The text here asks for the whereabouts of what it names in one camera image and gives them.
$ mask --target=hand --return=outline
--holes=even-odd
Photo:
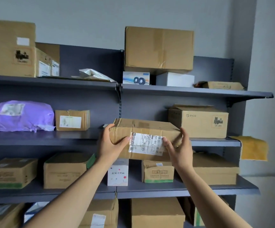
[[[188,133],[184,128],[180,128],[183,138],[178,148],[174,148],[167,138],[163,138],[163,144],[167,148],[170,160],[176,170],[192,169],[193,170],[193,148],[189,140]]]
[[[124,147],[130,141],[130,137],[123,138],[119,143],[116,145],[112,144],[109,136],[109,129],[113,127],[114,124],[109,124],[105,127],[99,142],[99,149],[98,149],[98,158],[99,160],[105,160],[105,162],[110,163],[110,166],[113,162],[116,161],[120,152],[124,149]]]

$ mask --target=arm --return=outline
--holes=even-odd
[[[114,124],[106,126],[103,131],[95,164],[31,218],[24,228],[76,228],[79,226],[104,175],[130,141],[130,137],[126,137],[117,145],[113,145],[109,138],[109,129],[112,126]]]
[[[167,138],[163,138],[171,162],[189,191],[206,228],[251,228],[204,182],[193,169],[193,150],[187,132],[181,128],[182,144],[174,149]]]

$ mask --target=purple plastic bag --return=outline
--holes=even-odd
[[[7,101],[0,103],[0,131],[54,130],[54,111],[45,103]]]

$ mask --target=person's left hand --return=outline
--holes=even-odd
[[[98,158],[99,160],[105,160],[105,162],[110,163],[111,165],[113,162],[116,161],[120,152],[124,149],[124,147],[128,144],[131,137],[123,138],[119,143],[116,145],[112,144],[109,136],[109,129],[113,127],[114,124],[109,124],[105,127],[102,136],[99,142],[99,149],[98,149]]]

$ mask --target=white box with red dots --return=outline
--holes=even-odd
[[[118,158],[108,170],[108,186],[128,186],[129,159]]]

